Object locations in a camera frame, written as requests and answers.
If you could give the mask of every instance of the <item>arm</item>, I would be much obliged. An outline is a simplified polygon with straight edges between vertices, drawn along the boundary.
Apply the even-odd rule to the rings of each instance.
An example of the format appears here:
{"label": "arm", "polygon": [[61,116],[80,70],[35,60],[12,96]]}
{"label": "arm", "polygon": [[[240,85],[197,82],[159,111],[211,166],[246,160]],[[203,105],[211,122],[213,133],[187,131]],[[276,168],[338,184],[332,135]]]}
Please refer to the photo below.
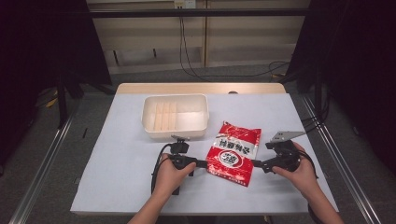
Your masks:
{"label": "arm", "polygon": [[[304,151],[297,143],[294,145],[297,149]],[[300,166],[294,172],[280,167],[273,167],[273,171],[287,178],[303,194],[315,215],[323,223],[344,223],[321,190],[311,162],[306,158],[301,157]]]}
{"label": "arm", "polygon": [[168,155],[163,154],[162,160],[166,161],[163,162],[158,172],[155,189],[128,224],[154,224],[172,192],[181,185],[184,177],[191,173],[196,166],[195,163],[191,163],[184,169],[178,170],[167,158]]}

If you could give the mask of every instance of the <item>hand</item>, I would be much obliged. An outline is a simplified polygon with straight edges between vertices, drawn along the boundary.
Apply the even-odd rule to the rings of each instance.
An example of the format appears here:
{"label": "hand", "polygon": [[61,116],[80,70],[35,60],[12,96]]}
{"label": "hand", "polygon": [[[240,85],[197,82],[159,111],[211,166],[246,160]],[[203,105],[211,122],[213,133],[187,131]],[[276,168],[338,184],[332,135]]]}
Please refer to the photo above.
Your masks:
{"label": "hand", "polygon": [[[299,144],[293,142],[298,150],[305,152],[304,148]],[[289,172],[280,167],[273,167],[273,171],[278,175],[287,178],[295,188],[297,188],[306,198],[307,194],[320,189],[314,168],[309,160],[300,156],[300,165],[294,172]]]}
{"label": "hand", "polygon": [[168,159],[168,154],[163,153],[161,161],[163,164],[157,174],[157,180],[153,195],[162,195],[170,197],[172,192],[177,189],[183,182],[186,175],[191,173],[196,166],[196,163],[190,163],[182,170],[175,168],[174,164]]}

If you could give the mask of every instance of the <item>plastic food container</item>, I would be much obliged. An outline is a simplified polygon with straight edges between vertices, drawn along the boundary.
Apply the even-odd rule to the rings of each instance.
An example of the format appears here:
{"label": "plastic food container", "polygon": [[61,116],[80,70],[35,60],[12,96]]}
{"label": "plastic food container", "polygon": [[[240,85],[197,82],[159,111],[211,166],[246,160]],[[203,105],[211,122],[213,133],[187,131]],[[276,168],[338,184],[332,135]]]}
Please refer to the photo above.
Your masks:
{"label": "plastic food container", "polygon": [[151,138],[186,138],[205,134],[209,112],[203,94],[158,95],[146,98],[142,124]]}

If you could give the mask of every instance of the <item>snack bag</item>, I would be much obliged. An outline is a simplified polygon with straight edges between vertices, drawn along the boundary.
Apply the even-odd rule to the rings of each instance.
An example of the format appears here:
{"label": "snack bag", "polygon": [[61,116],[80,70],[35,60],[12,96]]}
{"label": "snack bag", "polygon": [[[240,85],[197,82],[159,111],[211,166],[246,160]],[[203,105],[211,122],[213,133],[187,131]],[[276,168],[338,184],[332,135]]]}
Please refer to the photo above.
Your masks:
{"label": "snack bag", "polygon": [[207,153],[207,171],[247,187],[261,135],[261,129],[236,127],[224,121]]}

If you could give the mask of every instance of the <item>white table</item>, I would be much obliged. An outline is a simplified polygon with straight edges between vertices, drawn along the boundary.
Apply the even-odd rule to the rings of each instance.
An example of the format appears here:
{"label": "white table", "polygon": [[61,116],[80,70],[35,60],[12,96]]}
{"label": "white table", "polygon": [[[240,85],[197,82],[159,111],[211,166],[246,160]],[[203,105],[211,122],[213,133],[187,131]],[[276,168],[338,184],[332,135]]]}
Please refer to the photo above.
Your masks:
{"label": "white table", "polygon": [[[150,86],[143,84],[141,91],[150,91],[145,85]],[[151,91],[164,93],[156,91],[156,88],[168,87],[168,90],[175,93],[175,90],[183,89],[183,85],[193,84],[154,84],[151,85]],[[273,150],[265,148],[265,143],[277,131],[304,130],[294,104],[286,93],[214,93],[228,90],[243,93],[255,88],[261,92],[268,90],[263,89],[265,84],[251,84],[251,89],[241,88],[245,87],[243,85],[249,84],[240,84],[239,87],[238,84],[224,84],[220,88],[219,84],[206,83],[205,90],[209,92],[206,95],[210,116],[208,128],[204,137],[188,142],[188,156],[204,160],[224,120],[236,126],[262,128],[262,139],[256,157],[261,161],[275,156]],[[132,215],[149,197],[155,161],[161,148],[169,142],[153,141],[147,136],[141,124],[141,114],[145,98],[152,94],[132,93],[134,91],[139,90],[133,84],[119,87],[79,183],[78,193],[71,207],[73,213],[98,216]],[[337,210],[307,136],[293,140],[312,157],[317,168],[318,183]],[[185,179],[180,194],[170,198],[162,210],[162,215],[285,215],[306,212],[306,200],[282,176],[265,174],[262,169],[254,168],[250,184],[246,188],[197,168],[193,177]]]}

